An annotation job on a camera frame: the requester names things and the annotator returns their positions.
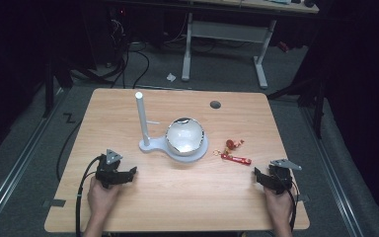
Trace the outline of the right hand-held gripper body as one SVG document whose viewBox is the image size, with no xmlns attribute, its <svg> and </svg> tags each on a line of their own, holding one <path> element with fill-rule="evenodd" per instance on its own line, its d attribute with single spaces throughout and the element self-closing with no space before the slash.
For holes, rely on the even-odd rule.
<svg viewBox="0 0 379 237">
<path fill-rule="evenodd" d="M 302 167 L 288 159 L 272 160 L 268 165 L 268 175 L 264 186 L 275 191 L 278 195 L 292 187 L 291 171 L 301 171 Z"/>
</svg>

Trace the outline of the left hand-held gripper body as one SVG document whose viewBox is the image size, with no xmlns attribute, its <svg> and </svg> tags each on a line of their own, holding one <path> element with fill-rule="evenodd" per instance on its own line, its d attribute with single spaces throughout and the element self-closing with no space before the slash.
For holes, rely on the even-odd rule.
<svg viewBox="0 0 379 237">
<path fill-rule="evenodd" d="M 119 172 L 120 160 L 122 156 L 108 149 L 107 153 L 101 156 L 100 163 L 96 172 L 96 179 L 101 182 L 105 189 L 112 185 L 123 184 L 125 177 L 129 176 L 128 172 Z"/>
</svg>

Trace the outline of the person's left hand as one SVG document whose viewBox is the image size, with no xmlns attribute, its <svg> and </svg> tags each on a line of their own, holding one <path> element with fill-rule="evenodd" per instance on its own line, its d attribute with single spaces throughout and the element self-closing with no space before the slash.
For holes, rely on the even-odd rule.
<svg viewBox="0 0 379 237">
<path fill-rule="evenodd" d="M 120 185 L 104 188 L 96 178 L 91 179 L 88 191 L 88 203 L 92 216 L 107 217 L 111 212 L 120 190 Z"/>
</svg>

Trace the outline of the person's right hand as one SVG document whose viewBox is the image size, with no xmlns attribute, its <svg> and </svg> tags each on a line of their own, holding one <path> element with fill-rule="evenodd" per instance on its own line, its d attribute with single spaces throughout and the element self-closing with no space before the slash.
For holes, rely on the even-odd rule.
<svg viewBox="0 0 379 237">
<path fill-rule="evenodd" d="M 292 200 L 289 192 L 277 194 L 269 188 L 264 188 L 266 206 L 274 227 L 290 226 Z"/>
</svg>

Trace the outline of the long red candy wrapper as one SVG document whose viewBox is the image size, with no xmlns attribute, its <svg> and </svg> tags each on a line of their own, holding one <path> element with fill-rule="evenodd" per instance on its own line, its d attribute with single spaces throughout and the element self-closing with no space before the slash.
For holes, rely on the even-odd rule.
<svg viewBox="0 0 379 237">
<path fill-rule="evenodd" d="M 220 157 L 224 160 L 233 161 L 239 164 L 248 165 L 250 166 L 252 164 L 252 160 L 249 158 L 243 158 L 243 157 L 236 157 L 230 154 L 221 154 Z"/>
</svg>

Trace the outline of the crumpled red candy wrapper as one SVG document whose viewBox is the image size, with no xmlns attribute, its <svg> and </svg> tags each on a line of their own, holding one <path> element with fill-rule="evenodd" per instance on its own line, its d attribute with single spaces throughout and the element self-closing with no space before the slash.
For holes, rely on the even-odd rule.
<svg viewBox="0 0 379 237">
<path fill-rule="evenodd" d="M 244 143 L 245 143 L 245 141 L 243 139 L 240 139 L 240 140 L 227 139 L 225 142 L 226 148 L 228 150 L 235 150 L 236 148 L 238 148 L 239 146 L 241 146 Z"/>
</svg>

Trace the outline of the wooden table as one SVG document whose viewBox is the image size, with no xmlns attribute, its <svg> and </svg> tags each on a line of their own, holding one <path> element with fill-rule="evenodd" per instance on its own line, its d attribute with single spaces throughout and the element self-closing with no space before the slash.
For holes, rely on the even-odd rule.
<svg viewBox="0 0 379 237">
<path fill-rule="evenodd" d="M 44 228 L 72 232 L 85 228 L 90 215 L 89 189 L 83 173 L 107 149 L 122 155 L 120 167 L 137 167 L 132 182 L 122 186 L 106 222 L 111 232 L 269 230 L 265 194 L 254 168 L 266 170 L 285 157 L 272 111 L 262 93 L 146 90 L 143 93 L 152 137 L 165 133 L 175 119 L 197 119 L 208 137 L 205 155 L 192 163 L 177 162 L 161 151 L 142 152 L 135 93 L 131 89 L 97 89 L 55 194 L 65 199 L 52 207 Z M 214 110 L 211 101 L 221 103 Z M 235 150 L 226 140 L 245 141 Z M 212 152 L 249 158 L 250 166 L 214 156 Z"/>
</svg>

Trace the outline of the black metal stand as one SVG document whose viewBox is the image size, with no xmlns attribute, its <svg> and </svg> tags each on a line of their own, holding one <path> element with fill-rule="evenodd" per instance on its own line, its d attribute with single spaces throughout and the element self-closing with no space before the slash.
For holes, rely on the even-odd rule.
<svg viewBox="0 0 379 237">
<path fill-rule="evenodd" d="M 318 138 L 322 138 L 321 126 L 324 115 L 326 82 L 327 75 L 324 68 L 309 73 L 300 70 L 296 73 L 294 81 L 289 86 L 267 95 L 267 98 L 275 100 L 285 95 L 298 95 L 297 105 L 299 107 L 312 107 L 314 109 L 312 130 Z"/>
<path fill-rule="evenodd" d="M 52 56 L 45 65 L 44 89 L 45 89 L 45 111 L 43 116 L 48 118 L 54 107 L 54 83 L 63 89 L 70 89 L 73 86 L 73 80 L 70 76 L 68 61 L 59 56 Z"/>
</svg>

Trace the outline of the white-legged desk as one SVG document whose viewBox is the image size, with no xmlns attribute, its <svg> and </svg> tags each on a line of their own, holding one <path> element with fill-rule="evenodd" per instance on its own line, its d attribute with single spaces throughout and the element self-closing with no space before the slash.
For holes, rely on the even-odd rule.
<svg viewBox="0 0 379 237">
<path fill-rule="evenodd" d="M 207 6 L 235 7 L 237 10 L 265 10 L 268 13 L 318 14 L 320 9 L 314 0 L 189 0 L 195 7 L 197 4 Z M 267 88 L 263 68 L 265 53 L 271 40 L 277 19 L 271 18 L 266 27 L 253 24 L 241 25 L 236 23 L 219 23 L 214 20 L 195 20 L 192 13 L 187 14 L 187 39 L 184 55 L 182 80 L 189 81 L 191 66 L 191 42 L 193 38 L 214 40 L 232 40 L 259 43 L 262 48 L 253 57 L 259 85 Z"/>
</svg>

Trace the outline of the metal floor rail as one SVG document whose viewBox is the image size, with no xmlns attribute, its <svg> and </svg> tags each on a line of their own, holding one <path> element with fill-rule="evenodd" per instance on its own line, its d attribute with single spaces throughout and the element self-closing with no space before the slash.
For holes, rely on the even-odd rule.
<svg viewBox="0 0 379 237">
<path fill-rule="evenodd" d="M 325 144 L 321 138 L 318 137 L 313 128 L 312 113 L 308 109 L 299 109 L 302 118 L 308 124 L 308 130 L 311 133 L 314 143 L 317 147 L 320 162 L 322 164 L 323 172 L 327 177 L 327 182 L 331 188 L 337 207 L 340 211 L 344 225 L 349 233 L 350 237 L 364 237 L 362 229 L 357 221 L 355 213 L 352 209 L 349 198 L 347 197 L 341 181 L 334 169 L 334 166 L 330 160 L 329 153 L 325 147 Z"/>
<path fill-rule="evenodd" d="M 55 110 L 68 93 L 68 89 L 57 89 L 53 93 L 54 105 L 47 112 L 44 106 L 45 90 L 39 91 L 27 110 L 15 120 L 1 143 L 0 213 L 27 169 Z"/>
</svg>

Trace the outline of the white stand with post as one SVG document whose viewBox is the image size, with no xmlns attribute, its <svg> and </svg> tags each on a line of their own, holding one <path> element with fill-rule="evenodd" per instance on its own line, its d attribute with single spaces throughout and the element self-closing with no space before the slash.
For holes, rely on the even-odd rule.
<svg viewBox="0 0 379 237">
<path fill-rule="evenodd" d="M 204 132 L 205 133 L 204 143 L 202 144 L 201 148 L 190 156 L 180 156 L 180 155 L 174 154 L 170 150 L 165 138 L 167 129 L 162 136 L 150 137 L 148 126 L 147 126 L 148 121 L 146 119 L 143 93 L 136 92 L 135 99 L 136 99 L 138 117 L 140 121 L 140 128 L 142 132 L 142 139 L 139 141 L 138 146 L 142 152 L 149 153 L 152 151 L 162 151 L 166 153 L 172 159 L 178 162 L 183 162 L 183 163 L 195 162 L 204 156 L 204 154 L 208 150 L 208 137 L 205 132 Z"/>
</svg>

